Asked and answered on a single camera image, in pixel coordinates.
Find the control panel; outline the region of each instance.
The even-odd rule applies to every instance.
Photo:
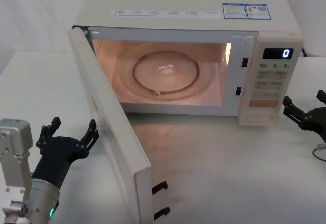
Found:
[[[273,125],[290,83],[302,38],[259,33],[238,112],[240,125]]]
[[[290,55],[292,56],[292,53],[289,54],[289,52],[285,52],[283,55],[289,57]],[[253,89],[249,107],[277,107],[278,103],[281,102],[280,96],[284,84],[286,84],[288,75],[292,75],[295,64],[296,61],[293,62],[292,59],[262,58],[261,61],[256,64],[258,67],[256,67],[256,74],[253,77]]]

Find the open microwave door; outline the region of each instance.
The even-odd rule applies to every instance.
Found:
[[[153,223],[151,164],[83,30],[73,28],[69,37],[100,140],[114,168],[132,223]]]

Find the white table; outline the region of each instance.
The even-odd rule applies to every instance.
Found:
[[[82,138],[91,114],[71,53],[17,53],[0,76],[0,117],[29,121],[34,143],[41,126],[59,116],[57,136]],[[30,149],[31,171],[40,160]],[[0,200],[5,190],[0,172]],[[59,206],[50,223],[123,223],[128,219],[104,148],[96,143],[88,158],[71,166],[61,187]],[[0,211],[0,223],[4,214]]]
[[[325,69],[325,58],[300,59],[288,95],[302,110],[322,106],[315,96],[319,89],[326,89]],[[0,117],[28,120],[34,141],[41,126],[50,123],[54,116],[62,120],[56,135],[76,138],[82,137],[91,118],[71,53],[17,53],[0,76],[0,91]],[[322,140],[315,133],[299,130],[289,118],[281,116],[278,124],[270,128],[238,127],[231,117],[129,118],[153,165],[154,179],[169,179],[169,189],[154,196],[154,206],[161,206],[160,201],[168,197],[173,200],[166,203],[171,213],[155,223],[198,223],[203,219],[205,223],[215,223],[218,217],[219,223],[319,224],[326,219],[326,163],[311,155]],[[200,182],[196,175],[175,178],[161,169],[162,158],[154,156],[165,149],[166,142],[176,139],[181,144],[190,142],[191,147],[187,148],[192,151],[200,149],[195,142],[216,142],[212,148],[218,152],[216,157],[198,151],[190,163],[180,162],[180,170],[199,170],[199,176],[210,170],[219,178]],[[33,170],[40,155],[36,147],[30,152]],[[205,162],[211,162],[210,169],[201,168]],[[174,184],[176,181],[184,183],[184,187]],[[187,185],[193,182],[198,186],[196,181],[202,184],[200,188]],[[2,176],[0,189],[4,189]],[[194,203],[184,198],[187,193],[197,200],[197,205],[192,206]],[[207,203],[209,210],[200,208]],[[194,208],[196,218],[187,219],[186,205]],[[94,146],[87,159],[72,165],[61,188],[60,205],[51,223],[70,222],[128,223],[101,144]]]

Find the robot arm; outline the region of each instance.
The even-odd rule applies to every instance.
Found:
[[[30,125],[24,120],[0,120],[0,161],[5,176],[5,198],[1,208],[6,217],[24,216],[25,201],[31,191],[31,173],[27,158],[32,147]]]
[[[59,204],[59,189],[70,165],[86,158],[99,138],[94,120],[80,141],[53,137],[60,124],[59,117],[55,117],[51,125],[42,127],[36,142],[42,158],[31,177],[27,161],[28,149],[33,145],[29,123],[0,120],[0,160],[7,185],[2,206],[6,224],[47,224]]]
[[[326,104],[326,93],[323,90],[319,90],[317,99]],[[323,144],[318,144],[316,149],[312,151],[312,154],[317,159],[326,162],[325,159],[319,158],[315,154],[318,150],[326,149],[326,107],[315,108],[305,113],[292,103],[289,96],[284,97],[283,105],[285,106],[283,114],[296,122],[301,130],[316,132],[325,141]]]

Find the white microwave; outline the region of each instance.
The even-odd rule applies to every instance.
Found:
[[[69,35],[134,223],[151,164],[125,112],[273,125],[303,45],[287,0],[87,0]]]

